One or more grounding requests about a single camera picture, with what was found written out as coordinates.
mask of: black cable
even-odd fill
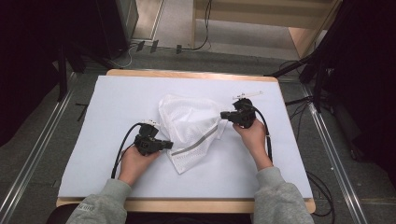
[[[299,112],[299,113],[300,113],[300,118],[299,118],[299,120],[298,120],[298,125],[297,125],[297,137],[296,137],[296,141],[298,141],[298,138],[300,137],[300,125],[301,125],[301,119],[302,119],[302,117],[303,117],[303,113],[304,113],[304,111],[306,110],[306,108],[307,108],[310,104],[312,104],[312,102],[305,103],[305,106],[304,106],[303,110],[302,110],[301,112]]]
[[[205,9],[206,38],[205,38],[204,43],[200,47],[195,48],[195,49],[181,49],[181,50],[186,50],[186,51],[188,51],[188,50],[191,50],[191,51],[198,50],[198,49],[201,49],[206,44],[206,42],[208,42],[208,39],[209,39],[209,19],[210,19],[210,11],[212,10],[212,1],[213,0],[207,1],[207,5],[206,5],[206,9]],[[157,48],[158,49],[175,49],[175,48],[168,48],[168,47],[157,47]]]
[[[292,120],[296,115],[300,114],[303,110],[298,111],[301,107],[305,106],[309,102],[305,102],[304,104],[301,104],[297,106],[297,108],[294,110],[294,112],[289,116],[289,119]]]
[[[268,130],[268,125],[267,122],[265,121],[264,116],[262,115],[262,112],[260,112],[260,110],[258,108],[256,108],[254,105],[248,105],[248,104],[241,104],[241,105],[245,105],[245,106],[249,106],[250,108],[252,108],[254,111],[256,111],[260,117],[262,118],[262,123],[265,126],[265,138],[266,138],[266,142],[267,142],[267,147],[268,147],[268,158],[270,158],[270,160],[272,161],[272,146],[271,146],[271,135],[270,135],[270,131]]]
[[[131,131],[132,131],[137,125],[140,125],[140,126],[141,126],[142,124],[143,124],[143,123],[136,123],[136,124],[135,124],[134,126],[132,126],[132,128],[130,128],[129,131],[125,134],[125,137],[124,137],[124,139],[122,140],[122,143],[121,143],[121,146],[120,146],[120,149],[119,149],[119,153],[117,154],[116,161],[114,162],[113,171],[111,172],[111,178],[112,178],[112,179],[114,179],[114,178],[116,177],[117,167],[119,166],[120,161],[121,161],[123,155],[125,154],[126,150],[128,150],[128,147],[127,147],[127,148],[124,150],[124,152],[122,153],[122,155],[121,155],[122,148],[123,148],[123,145],[125,144],[126,139],[128,138],[128,136],[129,136],[129,134],[131,133]]]
[[[297,60],[289,60],[289,61],[285,61],[285,62],[283,62],[279,67],[278,67],[278,71],[280,71],[281,70],[281,68],[282,68],[282,66],[284,65],[284,64],[286,64],[286,63],[299,63],[300,64],[300,66],[303,66],[303,65],[311,65],[311,64],[308,64],[308,63],[300,63],[300,61],[297,61]],[[300,75],[301,74],[301,72],[298,70],[298,68],[299,67],[296,67],[294,70],[296,70],[296,72]]]
[[[334,210],[334,204],[333,204],[333,199],[332,199],[332,193],[330,192],[329,188],[326,186],[326,184],[316,175],[306,171],[306,173],[308,174],[308,179],[319,189],[319,191],[323,194],[323,196],[326,198],[326,200],[329,203],[330,206],[330,210],[325,213],[325,214],[318,214],[318,213],[313,213],[314,216],[317,217],[326,217],[328,216],[330,213],[332,213],[332,223],[335,222],[335,210]],[[324,189],[314,180],[314,178],[312,178],[312,175],[317,181],[320,182],[321,185],[323,185],[323,187],[327,190],[327,192],[324,191]]]
[[[312,101],[313,99],[314,99],[313,96],[306,96],[306,97],[304,97],[302,99],[299,99],[299,100],[285,102],[285,105],[295,105],[295,104],[298,104],[298,103],[301,103],[301,102],[304,102],[304,101]]]

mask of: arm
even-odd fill
[[[254,223],[314,223],[300,191],[286,183],[268,158],[264,125],[256,119],[248,129],[236,124],[233,127],[241,135],[258,170],[260,188],[254,195]]]
[[[131,194],[132,184],[159,156],[160,152],[156,152],[145,157],[140,155],[136,147],[129,147],[122,157],[119,179],[108,179],[99,194],[84,199],[67,224],[125,223],[127,213],[123,205]]]

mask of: gray carpet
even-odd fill
[[[149,53],[149,47],[145,47],[139,52],[133,52],[132,55],[133,60],[128,68],[133,69],[205,71],[247,75],[270,74],[278,70],[279,66],[285,62],[277,59],[209,52],[186,51],[176,55],[176,51],[172,49],[157,49],[155,53]],[[119,64],[127,64],[128,62],[127,54],[117,60]],[[87,62],[87,65],[86,74],[78,75],[76,90],[9,223],[45,223],[50,212],[55,208],[59,190],[59,182],[57,181],[62,178],[64,167],[77,141],[82,125],[82,121],[78,121],[78,118],[83,108],[76,103],[87,104],[92,96],[97,75],[106,73],[106,70],[96,63]],[[293,71],[287,77],[280,79],[285,101],[299,99],[303,96],[300,84],[282,81],[295,79],[296,76],[297,73]],[[0,199],[4,200],[7,189],[21,169],[30,149],[50,116],[56,97],[57,88],[43,100],[40,107],[26,120],[13,140],[0,148],[0,166],[2,168],[0,170]],[[288,107],[290,114],[296,106]],[[325,110],[323,111],[323,117],[358,195],[364,199],[394,198],[396,196],[395,189],[387,180],[386,174],[375,164],[355,162],[350,159],[347,142],[338,127],[337,121]],[[299,116],[296,116],[291,121],[295,132],[297,132],[298,119]],[[332,192],[336,214],[335,223],[353,223],[343,193],[331,170],[329,159],[308,109],[302,116],[298,145],[305,169],[319,176]],[[325,213],[329,206],[323,196],[318,193],[318,190],[315,187],[312,187],[312,189],[314,195],[316,195],[318,213]],[[367,201],[363,208],[372,223],[392,223],[393,219],[391,217],[396,211],[395,203],[375,204]],[[331,223],[331,217],[314,217],[314,219],[316,223]]]

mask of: drawstring bag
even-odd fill
[[[168,94],[159,105],[161,131],[174,144],[167,154],[182,174],[199,162],[215,138],[220,139],[227,120],[220,112],[229,107],[204,98]]]

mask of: gray sleeve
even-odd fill
[[[125,223],[124,203],[130,193],[131,188],[126,183],[108,179],[102,191],[85,198],[66,223]]]
[[[257,174],[260,189],[255,193],[254,223],[314,223],[303,196],[291,183],[286,183],[276,167]]]

